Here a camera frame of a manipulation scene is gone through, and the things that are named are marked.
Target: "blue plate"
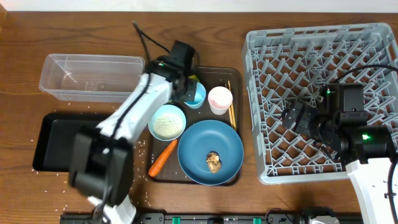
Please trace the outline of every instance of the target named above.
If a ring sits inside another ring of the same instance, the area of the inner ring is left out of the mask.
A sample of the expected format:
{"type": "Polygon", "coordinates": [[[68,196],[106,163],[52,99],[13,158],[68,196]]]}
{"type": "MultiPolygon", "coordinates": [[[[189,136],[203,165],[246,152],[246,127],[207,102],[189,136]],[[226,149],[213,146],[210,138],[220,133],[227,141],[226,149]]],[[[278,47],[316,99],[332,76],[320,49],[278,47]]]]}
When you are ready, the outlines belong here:
{"type": "Polygon", "coordinates": [[[190,126],[178,145],[178,161],[184,173],[204,185],[222,184],[236,175],[243,163],[243,144],[233,128],[220,121],[201,121],[190,126]],[[212,174],[209,152],[220,156],[221,169],[212,174]]]}

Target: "gold crumpled object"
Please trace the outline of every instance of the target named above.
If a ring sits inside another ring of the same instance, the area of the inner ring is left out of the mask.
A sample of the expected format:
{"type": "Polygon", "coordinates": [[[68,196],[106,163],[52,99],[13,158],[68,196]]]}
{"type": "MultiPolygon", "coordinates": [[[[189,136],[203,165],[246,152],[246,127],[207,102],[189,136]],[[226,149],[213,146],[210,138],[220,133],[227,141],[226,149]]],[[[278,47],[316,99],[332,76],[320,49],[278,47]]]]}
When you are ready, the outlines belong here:
{"type": "Polygon", "coordinates": [[[210,172],[213,174],[217,173],[221,169],[221,161],[218,153],[211,152],[206,157],[207,166],[210,172]]]}

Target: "carrot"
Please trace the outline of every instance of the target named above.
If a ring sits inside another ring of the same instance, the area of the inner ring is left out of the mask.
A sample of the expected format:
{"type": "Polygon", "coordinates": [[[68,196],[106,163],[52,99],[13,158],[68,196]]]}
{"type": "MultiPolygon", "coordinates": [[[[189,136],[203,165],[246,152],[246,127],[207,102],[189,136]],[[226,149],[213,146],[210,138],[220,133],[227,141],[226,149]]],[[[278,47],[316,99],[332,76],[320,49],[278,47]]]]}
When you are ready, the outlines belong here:
{"type": "Polygon", "coordinates": [[[175,146],[177,145],[177,140],[174,139],[160,154],[160,156],[156,159],[156,161],[152,164],[150,167],[148,174],[151,177],[155,177],[160,170],[162,170],[163,165],[165,164],[167,158],[169,158],[169,155],[172,153],[174,150],[175,146]]]}

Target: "bowl of rice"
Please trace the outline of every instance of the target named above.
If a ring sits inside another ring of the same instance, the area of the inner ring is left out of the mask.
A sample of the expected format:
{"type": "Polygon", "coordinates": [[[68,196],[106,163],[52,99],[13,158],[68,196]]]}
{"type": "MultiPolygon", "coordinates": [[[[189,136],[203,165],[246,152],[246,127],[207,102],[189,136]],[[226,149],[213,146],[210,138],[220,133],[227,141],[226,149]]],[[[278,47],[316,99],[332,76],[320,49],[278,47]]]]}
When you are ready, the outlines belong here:
{"type": "Polygon", "coordinates": [[[149,132],[161,141],[178,138],[185,129],[187,119],[182,110],[174,105],[163,105],[148,122],[149,132]]]}

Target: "pink cup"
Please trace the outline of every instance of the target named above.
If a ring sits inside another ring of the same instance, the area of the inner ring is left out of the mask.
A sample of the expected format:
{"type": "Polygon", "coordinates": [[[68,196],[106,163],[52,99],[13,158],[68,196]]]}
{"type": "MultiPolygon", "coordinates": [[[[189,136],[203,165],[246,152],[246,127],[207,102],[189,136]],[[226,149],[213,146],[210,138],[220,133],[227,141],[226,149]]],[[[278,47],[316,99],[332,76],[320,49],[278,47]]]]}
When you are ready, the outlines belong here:
{"type": "Polygon", "coordinates": [[[225,114],[231,106],[232,99],[232,93],[229,89],[222,86],[213,88],[208,95],[211,112],[215,115],[225,114]]]}

